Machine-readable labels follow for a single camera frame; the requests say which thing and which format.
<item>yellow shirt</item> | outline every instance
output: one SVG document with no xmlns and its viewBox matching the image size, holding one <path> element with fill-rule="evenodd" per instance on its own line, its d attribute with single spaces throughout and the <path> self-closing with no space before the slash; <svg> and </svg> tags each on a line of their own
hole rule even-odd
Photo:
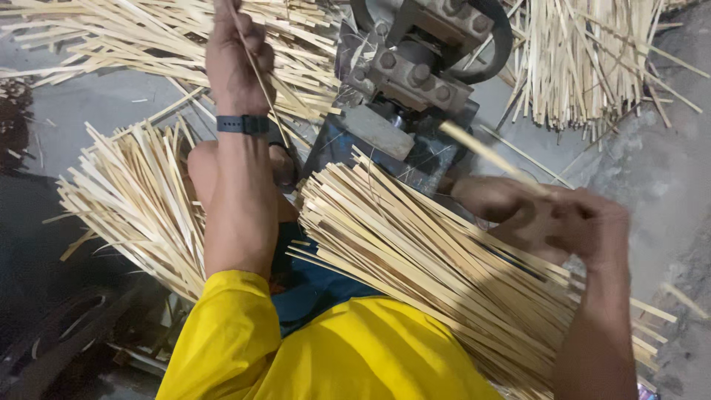
<svg viewBox="0 0 711 400">
<path fill-rule="evenodd" d="M 279 336 L 267 282 L 216 273 L 185 323 L 157 399 L 500 399 L 440 322 L 354 298 Z"/>
</svg>

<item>blue shorts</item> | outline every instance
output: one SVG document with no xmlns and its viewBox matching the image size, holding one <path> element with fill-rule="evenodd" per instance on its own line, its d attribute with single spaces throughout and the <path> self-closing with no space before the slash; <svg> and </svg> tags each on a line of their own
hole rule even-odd
<svg viewBox="0 0 711 400">
<path fill-rule="evenodd" d="M 310 246 L 292 243 L 308 242 Z M 277 309 L 282 337 L 303 327 L 334 305 L 351 298 L 382 295 L 381 292 L 318 265 L 285 254 L 294 246 L 316 253 L 316 242 L 301 232 L 296 222 L 279 224 L 279 240 L 272 261 L 269 286 Z"/>
</svg>

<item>yellow sleeve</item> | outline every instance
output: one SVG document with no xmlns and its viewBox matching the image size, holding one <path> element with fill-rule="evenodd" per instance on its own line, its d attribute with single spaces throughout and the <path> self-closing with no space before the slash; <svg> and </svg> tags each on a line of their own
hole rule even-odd
<svg viewBox="0 0 711 400">
<path fill-rule="evenodd" d="M 241 399 L 281 337 L 264 278 L 223 271 L 205 283 L 178 338 L 157 399 Z"/>
</svg>

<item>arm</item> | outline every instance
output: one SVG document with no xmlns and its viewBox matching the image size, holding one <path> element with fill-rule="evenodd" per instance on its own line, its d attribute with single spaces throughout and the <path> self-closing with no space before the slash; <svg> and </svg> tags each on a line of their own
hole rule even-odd
<svg viewBox="0 0 711 400">
<path fill-rule="evenodd" d="M 269 105 L 245 47 L 269 70 L 264 31 L 215 0 L 206 64 L 220 115 L 265 114 Z M 239 42 L 237 29 L 245 35 Z M 241 399 L 281 342 L 266 279 L 276 247 L 277 189 L 266 139 L 219 132 L 218 178 L 205 227 L 205 290 L 186 320 L 158 399 Z"/>
<path fill-rule="evenodd" d="M 240 26 L 235 25 L 226 1 L 234 0 L 215 1 L 215 29 L 205 59 L 218 114 L 266 115 L 269 103 L 245 47 L 255 54 L 265 73 L 274 65 L 274 51 L 264 43 L 264 28 L 253 24 L 248 15 L 238 14 Z M 246 43 L 237 38 L 237 29 Z M 218 133 L 218 178 L 210 209 L 206 210 L 207 277 L 225 270 L 243 270 L 269 279 L 279 227 L 277 188 L 265 136 Z"/>
<path fill-rule="evenodd" d="M 555 398 L 636 399 L 627 212 L 578 189 L 557 194 L 552 216 L 559 228 L 549 243 L 576 253 L 587 267 L 585 293 L 556 360 Z"/>
</svg>

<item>machine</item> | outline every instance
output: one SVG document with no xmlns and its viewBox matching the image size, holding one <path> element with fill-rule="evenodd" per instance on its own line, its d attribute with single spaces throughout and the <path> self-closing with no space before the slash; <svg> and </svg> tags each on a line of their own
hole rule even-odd
<svg viewBox="0 0 711 400">
<path fill-rule="evenodd" d="M 496 76 L 513 45 L 506 13 L 497 0 L 404 0 L 390 23 L 374 20 L 365 0 L 351 0 L 351 6 L 365 34 L 342 24 L 336 70 L 343 115 L 326 119 L 304 172 L 343 162 L 356 144 L 391 174 L 407 174 L 411 185 L 432 195 L 462 153 L 437 125 L 445 119 L 472 123 L 479 105 L 469 99 L 470 85 Z M 471 71 L 453 68 L 490 34 L 489 63 Z"/>
</svg>

